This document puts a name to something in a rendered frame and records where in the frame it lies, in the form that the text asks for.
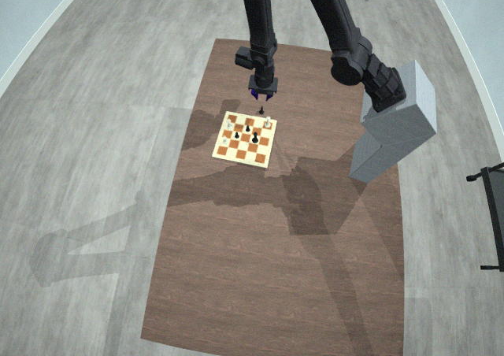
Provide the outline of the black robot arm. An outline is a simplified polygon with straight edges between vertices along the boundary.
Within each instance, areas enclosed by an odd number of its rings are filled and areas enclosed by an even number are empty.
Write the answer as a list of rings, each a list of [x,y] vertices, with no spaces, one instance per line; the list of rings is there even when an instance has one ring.
[[[249,70],[255,68],[254,81],[257,73],[263,78],[272,75],[273,83],[275,66],[272,56],[277,50],[277,39],[272,26],[271,0],[243,1],[251,48],[241,46],[235,54],[235,64]],[[361,35],[360,28],[356,28],[346,0],[310,1],[332,50],[332,77],[347,86],[360,82],[366,85],[365,92],[372,99],[372,107],[377,113],[402,101],[406,92],[397,69],[388,68],[372,54],[372,44]]]

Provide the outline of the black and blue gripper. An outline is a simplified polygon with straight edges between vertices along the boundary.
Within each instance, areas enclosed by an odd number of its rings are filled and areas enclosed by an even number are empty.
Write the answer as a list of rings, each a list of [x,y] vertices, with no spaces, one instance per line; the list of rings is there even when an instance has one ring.
[[[250,75],[250,81],[248,90],[251,89],[251,94],[258,100],[258,94],[267,95],[266,101],[273,96],[273,92],[277,92],[278,78],[273,78],[272,75],[268,78],[260,77],[256,73],[256,81],[254,81],[254,75]],[[272,92],[273,91],[273,92]]]

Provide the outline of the brown and cream checkered chessboard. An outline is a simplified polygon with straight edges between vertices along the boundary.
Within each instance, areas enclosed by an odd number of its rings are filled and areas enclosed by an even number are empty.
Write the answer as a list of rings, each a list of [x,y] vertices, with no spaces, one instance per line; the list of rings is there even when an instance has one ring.
[[[231,120],[232,129],[227,129],[227,119]],[[266,121],[266,118],[227,111],[212,157],[267,168],[276,121],[270,120],[269,128],[265,127]],[[247,125],[249,132],[246,132]],[[239,133],[238,139],[235,138],[235,132]],[[258,133],[257,143],[252,142],[254,132]],[[224,135],[227,144],[223,143]]]

